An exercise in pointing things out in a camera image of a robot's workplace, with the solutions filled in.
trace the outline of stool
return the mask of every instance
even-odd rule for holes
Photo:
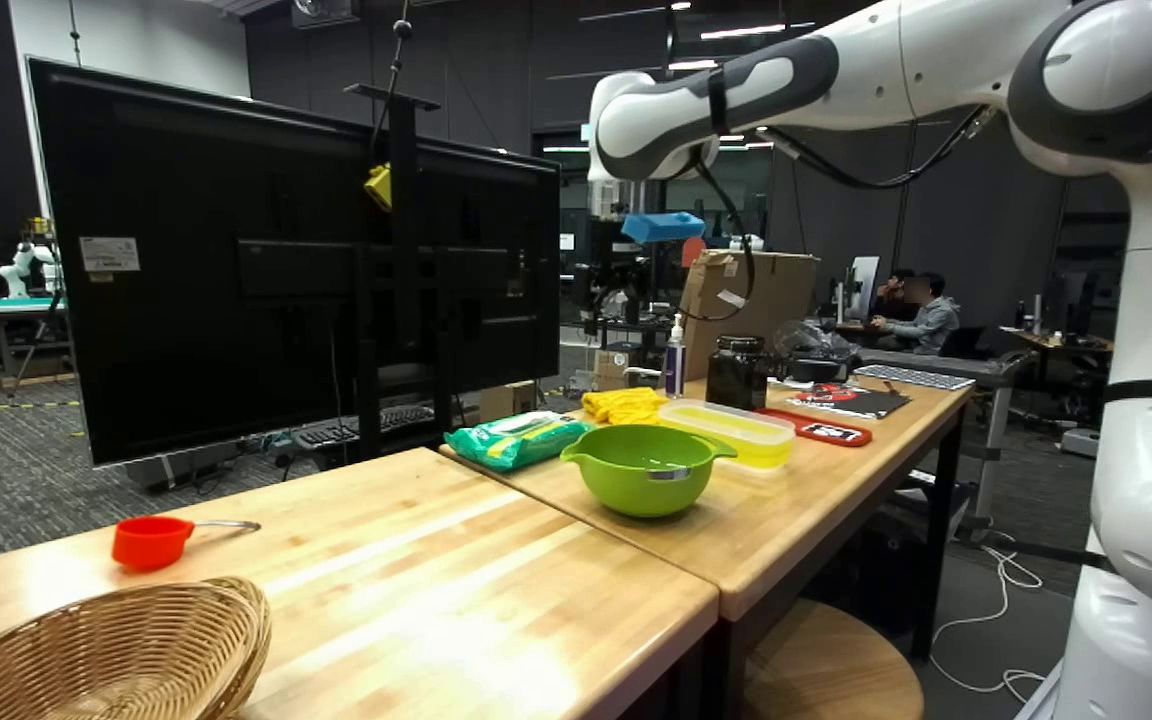
[[[743,662],[750,720],[921,720],[924,687],[870,623],[802,602]]]

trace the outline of wooden tabletop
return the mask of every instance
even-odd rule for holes
[[[248,576],[273,654],[245,718],[616,718],[713,623],[718,587],[507,492],[403,453],[180,508],[260,522],[197,533],[154,576],[113,533],[0,557],[0,632],[107,587]]]
[[[952,424],[969,392],[900,389],[910,404],[889,419],[858,419],[870,449],[798,441],[787,470],[752,471],[720,462],[697,508],[679,522],[627,522],[593,502],[577,464],[542,464],[513,486],[565,508],[725,593],[725,616],[739,621],[787,576],[836,525],[843,525],[900,464]]]

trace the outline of computer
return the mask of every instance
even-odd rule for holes
[[[33,86],[96,464],[555,373],[547,163],[419,141],[401,285],[372,129],[39,60]]]

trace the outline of red cup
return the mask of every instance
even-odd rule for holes
[[[176,516],[128,516],[113,533],[113,561],[128,574],[156,574],[184,557],[184,542],[191,535],[191,522]]]

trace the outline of floor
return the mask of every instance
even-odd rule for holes
[[[209,495],[227,495],[314,471],[314,462],[281,470],[273,453],[248,449],[221,464],[201,489],[149,495],[128,470],[92,470],[84,443],[84,413],[75,386],[25,389],[18,401],[0,392],[0,552],[104,527],[133,511],[163,511]],[[1050,431],[1011,427],[1002,486],[997,527],[1027,543],[1080,547],[1090,533],[1094,464],[1059,458]],[[952,629],[936,646],[936,662],[969,683],[1002,683],[1005,667],[1050,674],[1067,632],[1078,568],[1054,561],[1024,566],[1043,587],[1007,587],[1007,614],[997,623]],[[988,616],[1002,608],[997,561],[982,547],[949,547],[942,621]],[[1022,699],[1005,687],[965,691],[934,663],[921,663],[928,720],[1005,720]]]

